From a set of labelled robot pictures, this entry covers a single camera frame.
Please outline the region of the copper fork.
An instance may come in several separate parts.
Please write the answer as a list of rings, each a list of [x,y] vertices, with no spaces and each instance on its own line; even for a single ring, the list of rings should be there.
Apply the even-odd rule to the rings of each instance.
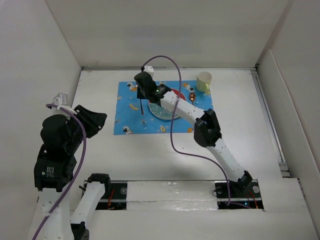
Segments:
[[[143,107],[142,99],[140,99],[140,108],[141,108],[141,114],[144,115],[144,107]]]

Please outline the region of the red and teal plate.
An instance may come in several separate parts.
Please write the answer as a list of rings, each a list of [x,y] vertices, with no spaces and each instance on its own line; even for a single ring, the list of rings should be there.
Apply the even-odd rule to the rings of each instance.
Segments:
[[[175,94],[179,93],[178,90],[172,88],[171,89]],[[186,97],[184,96],[183,93],[180,93],[180,98],[182,98],[183,100],[186,100]],[[160,120],[171,120],[172,119],[172,116],[173,116],[173,112],[166,109],[166,108],[163,108],[163,107],[160,107],[159,105],[157,105],[156,103],[151,103],[150,101],[148,102],[148,108],[150,110],[150,112],[152,113],[152,115],[154,115],[154,117],[160,119]],[[178,119],[180,118],[180,116],[175,113],[174,115],[174,119]]]

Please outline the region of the blue space-print placemat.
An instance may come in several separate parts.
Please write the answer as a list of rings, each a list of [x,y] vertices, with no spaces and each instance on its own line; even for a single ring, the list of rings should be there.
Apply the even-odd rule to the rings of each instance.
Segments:
[[[161,120],[149,110],[148,101],[142,100],[144,115],[141,113],[140,100],[137,99],[136,83],[122,81],[118,84],[117,104],[114,120],[114,135],[128,134],[163,134],[171,130],[171,120]],[[194,105],[207,110],[213,108],[211,92],[200,92],[196,88],[195,80],[182,81],[181,93],[190,103],[189,94],[194,92],[196,100]]]

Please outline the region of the copper spoon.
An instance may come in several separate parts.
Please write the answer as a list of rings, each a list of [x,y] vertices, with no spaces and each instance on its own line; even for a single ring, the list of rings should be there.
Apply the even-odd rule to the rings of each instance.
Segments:
[[[188,96],[191,104],[194,106],[195,105],[195,102],[196,102],[196,94],[194,92],[191,92]]]

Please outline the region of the pale yellow mug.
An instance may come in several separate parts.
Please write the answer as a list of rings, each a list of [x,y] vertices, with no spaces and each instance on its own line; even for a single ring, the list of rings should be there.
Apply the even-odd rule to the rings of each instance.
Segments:
[[[206,93],[210,91],[212,75],[208,71],[201,71],[196,77],[196,88],[199,92]]]

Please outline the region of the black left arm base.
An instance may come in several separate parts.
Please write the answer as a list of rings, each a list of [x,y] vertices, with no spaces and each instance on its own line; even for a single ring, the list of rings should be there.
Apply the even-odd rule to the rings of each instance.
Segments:
[[[127,209],[127,181],[112,181],[109,192],[99,200],[96,210],[126,210]]]

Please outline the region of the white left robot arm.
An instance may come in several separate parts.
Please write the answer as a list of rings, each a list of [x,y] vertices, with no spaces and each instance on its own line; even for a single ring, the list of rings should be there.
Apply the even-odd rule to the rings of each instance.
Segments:
[[[106,173],[93,173],[87,179],[83,196],[70,213],[70,190],[84,163],[87,140],[102,130],[107,114],[90,111],[81,105],[47,104],[60,110],[42,123],[43,144],[34,166],[34,185],[39,193],[43,220],[40,232],[45,240],[88,240],[88,225],[101,198],[111,193],[111,179]]]

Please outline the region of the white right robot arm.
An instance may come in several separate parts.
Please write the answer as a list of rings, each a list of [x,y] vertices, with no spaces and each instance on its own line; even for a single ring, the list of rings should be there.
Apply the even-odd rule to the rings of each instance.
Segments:
[[[204,110],[179,97],[177,93],[164,84],[157,85],[151,74],[142,71],[134,76],[137,83],[137,98],[148,100],[193,125],[193,139],[207,149],[217,160],[223,174],[228,179],[232,193],[243,197],[249,192],[253,178],[232,155],[223,140],[221,128],[215,111]]]

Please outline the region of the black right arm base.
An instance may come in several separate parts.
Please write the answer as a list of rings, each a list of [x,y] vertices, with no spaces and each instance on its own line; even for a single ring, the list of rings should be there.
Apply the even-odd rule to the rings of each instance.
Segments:
[[[249,183],[245,190],[240,190],[234,182],[229,182],[230,194],[225,180],[215,181],[212,195],[216,197],[219,210],[259,209],[263,210],[263,200],[257,179]]]

